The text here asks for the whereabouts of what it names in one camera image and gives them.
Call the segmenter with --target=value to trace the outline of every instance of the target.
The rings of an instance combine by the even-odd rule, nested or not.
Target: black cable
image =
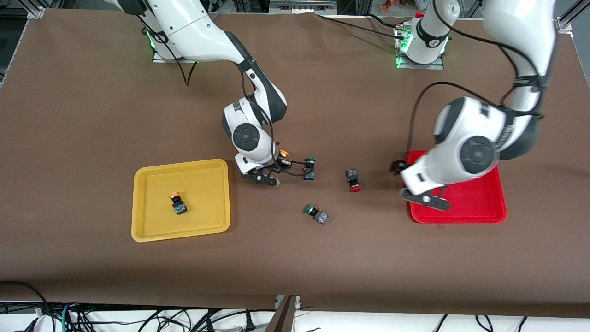
[[[498,48],[500,49],[500,51],[502,51],[502,54],[504,54],[504,56],[508,59],[508,61],[510,62],[510,65],[512,66],[512,69],[514,70],[514,73],[516,76],[518,76],[518,68],[516,68],[516,63],[514,63],[514,60],[512,60],[512,58],[508,55],[508,53],[506,52],[506,50],[502,47],[502,46],[498,46]],[[512,91],[514,91],[515,87],[512,86],[510,88],[510,90],[508,90],[508,92],[506,92],[504,94],[504,96],[502,96],[502,98],[500,98],[500,105],[502,107],[505,106],[506,103],[506,98],[508,98],[508,96],[510,96],[512,94]]]
[[[235,316],[235,315],[245,314],[245,313],[247,313],[247,312],[250,312],[250,313],[257,313],[257,312],[275,312],[275,310],[255,309],[255,310],[242,310],[242,311],[236,311],[235,313],[227,314],[227,315],[225,315],[225,316],[221,316],[221,317],[219,317],[219,318],[216,318],[216,319],[212,320],[212,321],[211,321],[211,324],[213,324],[213,323],[215,323],[215,322],[217,322],[217,321],[220,321],[220,320],[222,320],[222,319],[225,319],[225,318],[228,318],[228,317],[231,317],[231,316]],[[204,332],[204,331],[205,331],[205,329],[204,329],[204,328],[202,328],[202,329],[200,329],[200,330],[198,330],[198,331],[199,331],[199,332]]]
[[[105,324],[116,324],[116,325],[133,325],[143,323],[145,320],[139,321],[88,321],[88,325],[105,325]]]
[[[518,332],[522,332],[522,326],[525,324],[525,321],[527,320],[527,316],[524,316],[521,320],[520,323],[518,324]]]
[[[201,325],[203,325],[203,323],[207,320],[207,318],[211,318],[214,314],[220,312],[221,309],[213,309],[213,310],[209,310],[207,311],[207,313],[205,315],[203,315],[203,317],[201,317],[201,319],[196,322],[196,324],[189,330],[189,332],[195,332]]]
[[[484,329],[484,330],[486,330],[487,332],[494,332],[494,327],[493,327],[493,326],[492,326],[492,324],[491,324],[490,317],[488,317],[487,315],[484,315],[484,317],[486,318],[486,320],[487,320],[487,324],[490,326],[490,328],[487,328],[487,327],[485,327],[485,326],[484,326],[484,325],[483,325],[483,324],[480,322],[480,320],[479,320],[479,315],[476,315],[476,322],[477,322],[477,325],[479,325],[481,328],[483,328],[483,329]]]
[[[244,97],[248,100],[250,100],[250,98],[248,98],[248,95],[246,94],[246,86],[244,83],[244,73],[242,73],[242,92],[244,93]],[[265,111],[261,111],[260,113],[262,113],[262,115],[264,116],[264,119],[268,122],[268,125],[270,126],[270,140],[271,140],[271,146],[270,146],[270,155],[273,159],[273,163],[279,167],[283,172],[285,172],[286,174],[293,176],[293,177],[304,177],[308,174],[310,174],[311,172],[313,172],[313,168],[310,168],[307,172],[303,173],[303,174],[296,174],[296,173],[291,173],[290,171],[287,171],[285,168],[283,168],[283,166],[277,161],[277,158],[274,156],[274,151],[276,148],[276,144],[274,143],[274,129],[273,129],[273,122],[268,118],[268,115],[266,115]],[[300,164],[300,165],[306,165],[304,162],[298,162],[298,161],[291,161],[294,164]]]
[[[385,22],[384,20],[380,19],[377,15],[371,14],[370,12],[367,13],[367,14],[365,14],[365,16],[372,17],[372,18],[376,19],[377,22],[379,22],[379,23],[381,23],[384,26],[389,27],[389,28],[394,28],[395,29],[395,27],[397,26],[397,24],[389,24],[389,23]]]
[[[368,28],[365,28],[365,27],[360,27],[358,25],[350,24],[350,23],[343,22],[343,21],[338,21],[337,19],[333,19],[333,18],[321,16],[321,15],[318,15],[318,16],[321,17],[321,18],[323,18],[323,19],[327,19],[328,21],[332,21],[332,22],[336,22],[336,23],[348,25],[349,27],[353,27],[353,28],[357,28],[357,29],[369,31],[369,32],[372,32],[372,33],[375,33],[375,34],[384,35],[384,36],[391,37],[391,38],[394,38],[394,39],[399,39],[399,40],[403,40],[404,39],[402,36],[392,35],[392,34],[386,34],[385,32],[381,32],[381,31],[377,31],[377,30],[372,30],[372,29],[368,29]]]
[[[186,86],[189,86],[189,84],[191,83],[191,76],[192,76],[192,71],[193,69],[195,69],[195,66],[197,64],[197,62],[195,62],[192,67],[191,67],[191,71],[189,72],[189,76],[188,79],[186,78],[184,69],[182,68],[181,62],[180,60],[178,60],[178,58],[176,57],[176,55],[174,55],[174,52],[172,52],[172,50],[170,49],[170,47],[168,47],[167,42],[168,42],[168,38],[166,37],[166,39],[163,39],[161,34],[159,32],[154,31],[154,29],[152,29],[152,27],[149,26],[149,24],[146,23],[146,21],[143,20],[143,18],[139,15],[137,15],[137,18],[143,23],[143,25],[145,26],[145,28],[147,28],[147,30],[149,32],[152,33],[152,36],[154,38],[154,40],[156,40],[156,42],[163,44],[166,49],[170,52],[170,54],[172,55],[172,57],[174,57],[174,60],[176,61],[176,64],[178,65],[178,68],[180,68],[181,73],[182,73],[182,80],[184,81],[184,84]]]
[[[2,305],[0,305],[0,308],[4,308],[4,312],[2,312],[2,313],[0,313],[0,314],[11,314],[11,313],[15,313],[15,312],[17,312],[17,311],[22,311],[22,310],[29,310],[29,309],[33,309],[33,308],[35,308],[35,307],[32,307],[32,306],[27,306],[27,307],[24,307],[24,308],[19,308],[19,309],[14,309],[14,310],[9,310],[9,309],[8,309],[8,307],[10,307],[10,306],[8,306],[8,305],[6,305],[6,306],[2,306]]]
[[[54,318],[59,317],[59,313],[57,313],[56,311],[54,311],[50,306],[49,306],[49,302],[47,302],[47,300],[45,299],[45,297],[43,295],[41,295],[41,293],[33,286],[27,284],[26,282],[21,282],[21,281],[0,281],[0,285],[17,285],[17,286],[22,286],[22,287],[27,287],[28,289],[32,290],[43,302],[43,304],[45,305],[45,308],[47,309],[47,314],[52,316]]]
[[[516,53],[516,54],[520,55],[521,57],[523,57],[523,58],[524,58],[524,59],[525,59],[525,60],[526,60],[526,61],[529,63],[529,65],[531,66],[531,68],[532,68],[532,69],[535,71],[535,74],[536,74],[537,76],[540,76],[540,74],[539,74],[539,69],[537,69],[537,67],[535,66],[535,64],[533,63],[533,61],[530,59],[530,57],[529,57],[529,56],[527,56],[527,55],[526,55],[524,52],[522,52],[522,51],[520,51],[520,50],[518,50],[518,49],[516,49],[516,48],[514,48],[514,47],[512,47],[512,46],[510,46],[510,45],[504,44],[504,43],[500,43],[500,42],[497,42],[497,41],[493,41],[493,40],[489,40],[489,39],[481,38],[481,37],[478,37],[478,36],[471,35],[471,34],[468,34],[468,33],[466,33],[466,32],[460,31],[460,30],[458,30],[458,29],[454,28],[454,27],[453,27],[452,25],[450,25],[449,23],[447,23],[447,22],[446,22],[446,21],[445,21],[445,20],[444,20],[444,19],[441,17],[440,13],[439,13],[439,12],[438,12],[438,10],[437,10],[436,1],[433,1],[433,2],[432,2],[432,8],[434,9],[434,13],[437,15],[438,19],[439,19],[439,20],[440,20],[440,21],[441,21],[441,22],[442,22],[442,23],[443,23],[443,24],[444,24],[444,25],[445,25],[447,28],[449,28],[451,31],[453,31],[453,32],[456,32],[457,34],[460,34],[460,35],[462,35],[463,37],[467,37],[467,38],[475,39],[475,40],[477,40],[477,41],[481,41],[482,43],[487,43],[487,44],[491,44],[491,45],[496,45],[496,46],[498,46],[498,47],[503,47],[503,48],[505,48],[505,49],[507,49],[507,50],[510,50],[510,51],[512,51],[512,52],[514,52],[514,53]]]
[[[252,322],[252,315],[249,311],[246,311],[246,332],[256,330],[256,325]]]
[[[137,332],[142,332],[143,328],[146,327],[146,325],[149,323],[150,320],[156,318],[163,310],[156,310],[155,313],[153,313],[148,319],[146,319],[143,324],[139,327],[139,329],[137,330]]]
[[[448,315],[442,315],[441,320],[438,321],[437,327],[432,332],[439,332],[441,327],[443,326],[444,320],[447,319],[447,317],[448,317]]]

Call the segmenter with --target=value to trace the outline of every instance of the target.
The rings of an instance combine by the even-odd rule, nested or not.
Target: brown cloth
[[[508,219],[442,226],[411,220],[389,163],[403,157],[427,84],[499,100],[513,73],[498,48],[455,36],[444,71],[403,70],[390,38],[313,14],[217,22],[284,92],[276,140],[295,159],[316,158],[316,180],[240,179],[221,126],[242,96],[232,63],[198,64],[186,87],[176,64],[151,63],[136,18],[48,10],[29,23],[0,90],[0,279],[64,302],[272,308],[274,295],[297,294],[314,310],[590,317],[590,97],[568,35],[558,36],[537,145],[500,164]],[[485,35],[478,21],[457,27]],[[415,148],[434,145],[436,116],[463,95],[426,95]],[[134,242],[134,173],[210,158],[231,167],[230,229]],[[360,193],[348,192],[349,168]],[[308,203],[327,224],[303,213]],[[0,298],[34,296],[2,288]]]

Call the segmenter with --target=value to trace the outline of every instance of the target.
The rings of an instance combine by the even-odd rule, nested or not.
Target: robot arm
[[[243,174],[274,163],[278,151],[262,128],[284,117],[287,101],[239,39],[217,27],[199,0],[105,1],[127,14],[145,17],[149,28],[164,35],[170,48],[163,51],[164,57],[235,63],[255,87],[253,93],[227,106],[222,117],[224,131],[239,152],[236,162]]]
[[[436,1],[439,14],[449,25],[453,25],[459,17],[460,9],[457,0],[431,0],[426,13],[421,18],[413,18],[409,24],[412,28],[407,46],[402,47],[410,60],[420,64],[434,62],[443,52],[448,42],[450,29],[441,22],[432,3]]]
[[[532,148],[537,137],[536,114],[555,44],[554,3],[555,0],[487,2],[486,31],[496,41],[527,55],[535,68],[521,55],[506,50],[516,65],[518,77],[512,101],[505,108],[470,97],[448,104],[435,123],[436,146],[415,164],[398,169],[407,186],[400,192],[403,199],[447,210],[449,202],[433,195],[433,189],[482,177],[498,160],[519,157]]]

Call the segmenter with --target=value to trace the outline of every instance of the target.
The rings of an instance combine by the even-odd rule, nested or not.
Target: power cord
[[[37,295],[41,301],[43,302],[43,305],[41,306],[43,309],[46,309],[45,314],[49,315],[52,318],[58,319],[59,316],[59,311],[54,310],[53,308],[50,307],[49,302],[47,302],[47,300],[45,299],[45,297],[33,286],[27,284],[26,282],[20,282],[20,281],[0,281],[0,286],[2,285],[14,285],[14,286],[20,286],[20,287],[26,287],[30,290],[32,290],[35,295]]]
[[[24,332],[33,332],[33,330],[35,330],[35,325],[37,325],[37,321],[39,320],[39,318],[35,318],[30,324],[29,326],[27,326],[27,328],[25,328]]]
[[[448,315],[442,315],[441,320],[438,321],[437,327],[432,332],[439,332],[441,330],[441,327],[443,326],[444,321],[447,319],[447,317],[448,317]]]
[[[152,29],[152,27],[150,27],[149,24],[147,24],[146,21],[144,21],[140,15],[137,15],[137,18],[143,23],[143,25],[145,26],[147,31],[149,31],[152,34],[154,40],[156,40],[156,42],[158,42],[159,44],[163,44],[166,47],[166,49],[170,52],[170,54],[174,57],[174,60],[176,61],[178,68],[180,68],[180,70],[181,70],[182,80],[184,81],[186,86],[189,86],[191,84],[192,71],[195,69],[197,62],[195,61],[195,63],[192,64],[191,71],[188,73],[188,78],[187,78],[185,76],[185,72],[184,72],[184,69],[182,68],[180,60],[178,60],[176,55],[174,55],[174,52],[172,52],[170,47],[168,47],[168,45],[167,45],[168,37],[163,32],[154,31],[154,29]]]
[[[246,94],[246,86],[244,83],[244,73],[242,74],[242,92],[244,93],[244,97],[248,100],[250,100],[250,98],[248,97],[248,95]],[[276,165],[277,167],[279,167],[283,172],[285,172],[286,174],[293,176],[293,177],[304,177],[308,174],[310,174],[311,172],[313,172],[313,169],[309,169],[308,171],[306,171],[305,173],[302,174],[296,174],[296,173],[291,173],[290,171],[287,171],[278,161],[277,158],[274,156],[274,151],[276,148],[276,144],[274,143],[274,129],[273,129],[273,122],[268,118],[268,115],[266,115],[265,111],[261,111],[262,115],[264,116],[264,119],[268,122],[268,125],[270,126],[270,139],[271,139],[271,146],[270,146],[270,155],[273,159],[273,163],[274,165]],[[304,162],[300,162],[300,161],[295,161],[292,160],[291,161],[293,164],[300,164],[300,165],[306,165]]]
[[[227,314],[227,315],[225,315],[225,316],[221,316],[221,317],[219,317],[219,318],[216,318],[216,319],[212,320],[212,321],[211,321],[211,324],[213,324],[213,323],[216,323],[216,322],[218,322],[218,321],[220,321],[220,320],[223,320],[223,319],[225,319],[225,318],[228,318],[228,317],[235,316],[235,315],[240,315],[240,314],[245,314],[245,313],[256,313],[256,312],[271,312],[271,313],[273,313],[273,312],[275,312],[275,310],[256,309],[256,310],[242,310],[242,311],[236,311],[235,313]],[[205,330],[204,328],[201,328],[201,329],[199,329],[199,330],[196,330],[196,331],[197,331],[197,332],[206,332],[206,330]]]
[[[520,323],[518,324],[518,332],[522,332],[522,326],[525,324],[525,321],[527,320],[528,316],[524,316],[521,320]]]
[[[357,28],[357,29],[369,31],[369,32],[372,32],[372,33],[375,33],[375,34],[379,34],[379,35],[384,35],[386,37],[391,37],[391,38],[398,39],[398,40],[403,40],[404,39],[402,36],[392,35],[392,34],[386,34],[385,32],[381,32],[381,31],[377,31],[377,30],[372,30],[372,29],[368,29],[368,28],[365,28],[365,27],[360,27],[358,25],[350,24],[348,22],[338,21],[337,19],[333,19],[333,18],[330,18],[330,17],[325,17],[325,16],[321,16],[321,15],[318,15],[318,17],[321,17],[323,19],[327,19],[328,21],[336,22],[338,24],[344,24],[344,25],[348,25],[349,27],[353,27],[353,28]]]
[[[384,25],[386,27],[389,27],[389,28],[394,28],[395,29],[396,26],[397,26],[397,24],[389,24],[389,23],[385,22],[384,20],[382,20],[381,18],[379,18],[377,15],[371,14],[370,12],[367,13],[367,14],[365,14],[365,16],[372,17],[372,18],[376,19],[377,22],[379,22],[382,25]]]
[[[245,332],[256,330],[256,325],[252,322],[252,315],[249,311],[246,311],[246,329]]]
[[[486,330],[487,332],[494,332],[494,327],[493,327],[493,326],[492,326],[492,324],[491,324],[490,317],[488,317],[487,315],[484,315],[484,317],[486,318],[486,320],[487,320],[487,324],[490,326],[490,328],[487,328],[487,327],[485,327],[485,326],[484,326],[484,325],[483,325],[483,324],[480,322],[480,320],[479,320],[479,315],[476,315],[476,322],[477,322],[477,325],[479,325],[481,328],[483,328],[483,329],[484,329],[484,330]]]

